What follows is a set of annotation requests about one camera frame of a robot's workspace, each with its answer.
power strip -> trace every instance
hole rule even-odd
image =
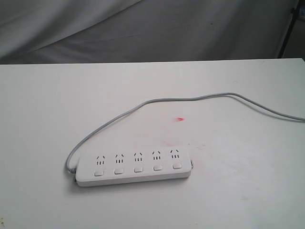
[[[190,176],[192,166],[185,147],[84,155],[77,165],[76,181],[88,187],[184,178]]]

white cloth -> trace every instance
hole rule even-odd
[[[153,62],[275,58],[290,23],[290,9],[296,2],[31,1],[32,10],[28,8],[25,14],[28,20],[24,23],[18,20],[19,23],[16,23],[20,30],[13,26],[14,23],[8,22],[7,26],[11,24],[14,27],[13,32],[0,35],[0,56],[6,56],[2,62]]]

socket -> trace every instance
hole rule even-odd
[[[79,186],[99,186],[189,177],[192,163],[185,147],[158,147],[80,157]]]

gray cable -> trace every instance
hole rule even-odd
[[[76,147],[74,147],[74,149],[70,152],[67,160],[66,160],[66,168],[69,172],[71,172],[72,174],[75,174],[76,173],[76,168],[70,168],[70,160],[73,156],[73,154],[75,153],[75,151],[82,146],[82,144],[84,144],[87,140],[89,140],[91,137],[93,137],[94,135],[96,135],[98,132],[100,132],[102,129],[104,129],[105,127],[109,126],[111,123],[117,121],[118,119],[120,118],[123,118],[124,116],[126,115],[129,115],[133,112],[135,112],[136,110],[140,109],[141,107],[143,107],[144,105],[147,105],[147,104],[152,104],[152,103],[158,103],[158,102],[177,102],[177,101],[197,101],[197,100],[202,100],[202,99],[209,99],[209,98],[214,98],[214,97],[220,97],[220,96],[228,96],[228,95],[231,95],[231,96],[237,96],[241,99],[244,99],[246,100],[247,102],[249,103],[252,103],[256,106],[259,106],[260,108],[263,108],[273,114],[276,114],[276,115],[279,115],[279,116],[282,116],[282,117],[286,117],[286,118],[290,118],[290,119],[294,119],[294,120],[298,120],[298,121],[302,121],[302,122],[305,122],[305,118],[300,118],[300,117],[295,117],[295,116],[291,116],[291,115],[288,115],[288,114],[283,114],[283,113],[280,113],[280,112],[277,112],[277,111],[274,111],[268,107],[265,107],[257,102],[254,102],[252,101],[251,99],[248,99],[240,94],[237,94],[237,93],[217,93],[217,94],[208,94],[208,95],[204,95],[204,96],[199,96],[199,97],[194,97],[194,98],[161,98],[161,99],[152,99],[152,100],[148,100],[144,103],[141,103],[140,105],[137,105],[135,108],[129,110],[129,111],[126,111],[125,113],[123,114],[120,114],[119,116],[113,118],[112,120],[106,122],[104,125],[100,126],[99,128],[97,128],[96,130],[94,130],[92,133],[90,133],[88,136],[86,136],[83,140],[81,140],[77,145]]]

white table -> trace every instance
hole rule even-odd
[[[72,160],[183,145],[194,161],[188,179],[81,188],[64,170],[83,137],[135,105],[218,92],[305,116],[305,63],[0,66],[0,228],[303,229],[305,124],[230,97],[150,104],[98,134]]]

